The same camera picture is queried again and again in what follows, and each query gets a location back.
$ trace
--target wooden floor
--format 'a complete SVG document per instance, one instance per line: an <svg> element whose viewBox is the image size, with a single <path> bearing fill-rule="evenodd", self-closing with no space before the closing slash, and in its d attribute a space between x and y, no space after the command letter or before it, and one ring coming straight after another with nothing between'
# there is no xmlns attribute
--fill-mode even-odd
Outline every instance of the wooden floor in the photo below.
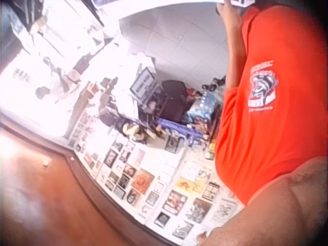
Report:
<svg viewBox="0 0 328 246"><path fill-rule="evenodd" d="M63 157L1 129L0 163L4 245L128 245L92 205Z"/></svg>

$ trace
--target shirt logo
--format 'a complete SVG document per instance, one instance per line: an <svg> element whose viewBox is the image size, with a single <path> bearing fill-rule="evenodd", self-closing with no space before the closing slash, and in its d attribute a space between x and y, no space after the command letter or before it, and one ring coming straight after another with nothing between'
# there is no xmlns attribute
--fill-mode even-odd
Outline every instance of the shirt logo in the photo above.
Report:
<svg viewBox="0 0 328 246"><path fill-rule="evenodd" d="M259 108L268 105L276 98L278 80L272 71L256 71L250 78L251 92L248 106Z"/></svg>

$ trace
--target sign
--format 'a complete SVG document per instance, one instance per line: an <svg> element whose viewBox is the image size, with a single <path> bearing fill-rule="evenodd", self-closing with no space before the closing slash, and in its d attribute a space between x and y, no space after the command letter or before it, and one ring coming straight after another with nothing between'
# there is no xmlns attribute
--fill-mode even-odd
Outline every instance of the sign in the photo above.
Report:
<svg viewBox="0 0 328 246"><path fill-rule="evenodd" d="M157 87L153 74L146 67L130 88L135 99L140 104L146 104Z"/></svg>

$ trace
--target hand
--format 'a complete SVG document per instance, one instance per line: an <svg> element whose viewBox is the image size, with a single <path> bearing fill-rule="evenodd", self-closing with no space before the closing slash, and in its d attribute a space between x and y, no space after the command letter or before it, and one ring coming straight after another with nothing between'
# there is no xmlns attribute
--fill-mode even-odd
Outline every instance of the hand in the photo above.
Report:
<svg viewBox="0 0 328 246"><path fill-rule="evenodd" d="M228 33L233 29L241 28L242 18L234 6L231 5L231 0L224 0L224 4L217 4L216 7Z"/></svg>

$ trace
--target white tile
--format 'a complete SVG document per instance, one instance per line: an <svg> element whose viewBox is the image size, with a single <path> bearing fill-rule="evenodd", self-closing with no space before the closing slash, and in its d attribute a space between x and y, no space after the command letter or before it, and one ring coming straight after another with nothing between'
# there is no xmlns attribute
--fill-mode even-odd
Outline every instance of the white tile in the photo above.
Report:
<svg viewBox="0 0 328 246"><path fill-rule="evenodd" d="M159 8L159 15L154 31L179 43L188 31L191 23L168 8Z"/></svg>
<svg viewBox="0 0 328 246"><path fill-rule="evenodd" d="M170 39L153 32L147 50L165 58L170 59L177 44Z"/></svg>

